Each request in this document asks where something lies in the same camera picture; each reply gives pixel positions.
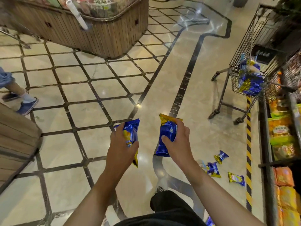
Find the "forearm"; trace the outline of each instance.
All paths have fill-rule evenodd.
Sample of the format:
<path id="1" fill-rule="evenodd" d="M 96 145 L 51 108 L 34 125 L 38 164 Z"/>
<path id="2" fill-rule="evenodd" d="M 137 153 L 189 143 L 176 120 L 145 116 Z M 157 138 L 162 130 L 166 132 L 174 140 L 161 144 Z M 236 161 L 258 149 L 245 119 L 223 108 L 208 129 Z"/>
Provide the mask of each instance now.
<path id="1" fill-rule="evenodd" d="M 216 226 L 265 225 L 207 175 L 197 162 L 183 172 Z"/>
<path id="2" fill-rule="evenodd" d="M 64 226 L 99 226 L 103 222 L 109 199 L 118 181 L 104 171 L 95 186 L 82 200 Z"/>

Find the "marble floor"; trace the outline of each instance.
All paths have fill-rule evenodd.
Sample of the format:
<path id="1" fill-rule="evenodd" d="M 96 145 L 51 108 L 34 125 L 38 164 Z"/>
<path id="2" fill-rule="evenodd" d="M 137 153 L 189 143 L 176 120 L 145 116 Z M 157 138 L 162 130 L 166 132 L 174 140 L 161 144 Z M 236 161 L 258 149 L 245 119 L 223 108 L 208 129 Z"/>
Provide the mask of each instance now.
<path id="1" fill-rule="evenodd" d="M 249 0 L 237 9 L 233 0 L 150 0 L 147 32 L 118 60 L 20 35 L 31 45 L 24 49 L 0 35 L 0 66 L 39 98 L 27 117 L 43 132 L 34 161 L 0 195 L 0 226 L 62 226 L 104 170 L 113 125 L 133 118 L 140 119 L 138 168 L 131 165 L 122 177 L 103 225 L 151 213 L 150 198 L 165 175 L 169 189 L 206 220 L 208 213 L 181 170 L 171 158 L 153 155 L 160 113 L 190 127 L 196 160 L 214 162 L 219 150 L 230 156 L 219 166 L 222 178 L 214 179 L 246 207 L 246 187 L 229 183 L 227 176 L 230 171 L 246 178 L 246 122 L 233 125 L 241 113 L 227 107 L 207 118 L 225 74 L 210 80 L 228 67 L 260 1 L 273 4 Z M 230 82 L 224 99 L 246 108 L 246 97 L 232 92 Z M 20 101 L 7 105 L 17 110 Z M 252 213 L 264 221 L 257 105 L 251 135 Z"/>

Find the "wooden display stand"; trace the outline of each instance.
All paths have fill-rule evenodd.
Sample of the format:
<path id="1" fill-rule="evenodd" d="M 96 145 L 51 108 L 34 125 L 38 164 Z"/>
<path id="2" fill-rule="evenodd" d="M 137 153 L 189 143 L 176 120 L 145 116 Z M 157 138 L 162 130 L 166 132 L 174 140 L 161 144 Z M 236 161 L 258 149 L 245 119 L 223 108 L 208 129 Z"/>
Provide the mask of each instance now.
<path id="1" fill-rule="evenodd" d="M 0 194 L 19 174 L 41 144 L 41 130 L 0 103 Z"/>
<path id="2" fill-rule="evenodd" d="M 81 29 L 68 10 L 20 0 L 8 1 L 8 11 L 32 33 L 103 58 L 126 54 L 148 27 L 148 0 L 136 0 L 111 18 L 83 16 L 90 25 L 87 31 Z"/>

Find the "yellow and black striped tape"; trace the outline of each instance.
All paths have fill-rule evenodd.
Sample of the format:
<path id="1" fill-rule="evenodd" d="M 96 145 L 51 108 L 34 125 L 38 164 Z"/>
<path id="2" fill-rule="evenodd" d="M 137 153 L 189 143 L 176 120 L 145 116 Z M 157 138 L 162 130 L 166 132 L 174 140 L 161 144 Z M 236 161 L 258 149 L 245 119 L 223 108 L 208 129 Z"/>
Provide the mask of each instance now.
<path id="1" fill-rule="evenodd" d="M 248 110 L 251 98 L 246 97 Z M 251 112 L 246 116 L 246 208 L 252 212 L 252 156 L 251 156 Z"/>

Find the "black sign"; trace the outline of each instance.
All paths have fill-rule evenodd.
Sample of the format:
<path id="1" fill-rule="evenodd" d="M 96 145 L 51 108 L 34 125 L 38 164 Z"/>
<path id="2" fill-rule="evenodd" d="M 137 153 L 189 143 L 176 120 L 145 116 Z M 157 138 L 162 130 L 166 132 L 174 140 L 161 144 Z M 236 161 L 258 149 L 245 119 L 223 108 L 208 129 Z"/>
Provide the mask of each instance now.
<path id="1" fill-rule="evenodd" d="M 256 61 L 263 64 L 269 64 L 276 54 L 277 54 L 277 50 L 265 48 L 258 44 L 254 45 L 251 52 L 252 56 L 257 56 Z"/>

